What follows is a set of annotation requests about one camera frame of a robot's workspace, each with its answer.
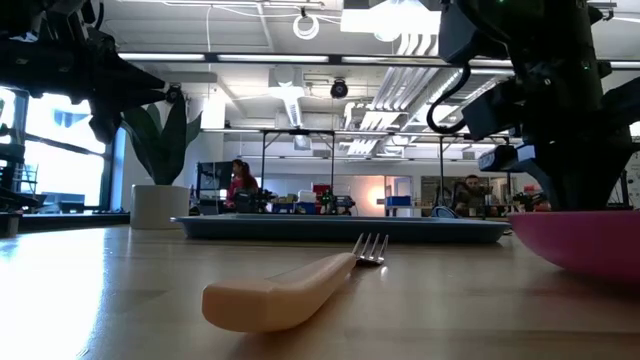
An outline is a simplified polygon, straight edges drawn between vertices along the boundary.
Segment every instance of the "pink bowl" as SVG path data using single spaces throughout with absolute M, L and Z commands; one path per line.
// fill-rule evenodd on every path
M 509 217 L 518 238 L 547 261 L 614 282 L 640 283 L 640 212 L 551 212 Z

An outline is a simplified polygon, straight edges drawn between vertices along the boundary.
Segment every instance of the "plant leaf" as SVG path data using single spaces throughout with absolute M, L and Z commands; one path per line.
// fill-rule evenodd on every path
M 200 115 L 193 120 L 192 122 L 187 124 L 187 147 L 193 140 L 195 140 L 200 134 L 200 127 L 202 126 L 202 111 Z
M 151 116 L 153 123 L 156 125 L 156 128 L 158 129 L 158 133 L 160 133 L 162 131 L 162 120 L 160 119 L 160 110 L 158 110 L 158 107 L 156 106 L 156 104 L 150 104 L 149 107 L 147 107 L 147 112 L 149 113 L 149 116 Z
M 167 123 L 160 134 L 160 143 L 166 154 L 162 178 L 167 182 L 166 185 L 171 185 L 182 172 L 187 150 L 187 109 L 182 94 L 169 111 Z
M 127 110 L 123 115 L 121 126 L 129 134 L 136 157 L 156 182 L 164 157 L 158 129 L 149 113 L 141 107 Z

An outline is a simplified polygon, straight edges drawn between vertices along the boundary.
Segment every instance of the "wooden table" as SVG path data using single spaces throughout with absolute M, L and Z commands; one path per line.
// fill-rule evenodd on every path
M 393 245 L 303 326 L 217 329 L 203 287 L 340 245 L 184 240 L 127 227 L 0 240 L 0 359 L 640 359 L 640 297 L 567 274 L 512 237 Z

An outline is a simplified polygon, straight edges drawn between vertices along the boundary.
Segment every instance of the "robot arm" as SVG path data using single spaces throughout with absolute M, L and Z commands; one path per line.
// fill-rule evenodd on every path
M 122 60 L 115 40 L 85 25 L 89 0 L 21 0 L 0 12 L 0 84 L 40 97 L 89 100 L 96 138 L 110 143 L 120 113 L 161 101 L 164 81 Z
M 443 1 L 440 57 L 466 75 L 452 91 L 464 85 L 476 56 L 510 59 L 515 73 L 465 107 L 453 130 L 467 126 L 472 140 L 505 130 L 522 137 L 518 148 L 499 146 L 485 154 L 480 167 L 528 172 L 553 210 L 605 208 L 639 150 L 629 125 L 640 115 L 640 79 L 603 95 L 601 78 L 611 65 L 596 59 L 591 33 L 601 19 L 586 0 Z M 601 156 L 608 160 L 597 163 Z

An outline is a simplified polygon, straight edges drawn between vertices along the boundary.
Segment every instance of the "fork handle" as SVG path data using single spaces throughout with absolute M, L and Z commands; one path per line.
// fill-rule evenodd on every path
M 211 284 L 202 294 L 202 314 L 231 331 L 293 328 L 324 304 L 355 264 L 354 254 L 343 253 L 267 279 Z

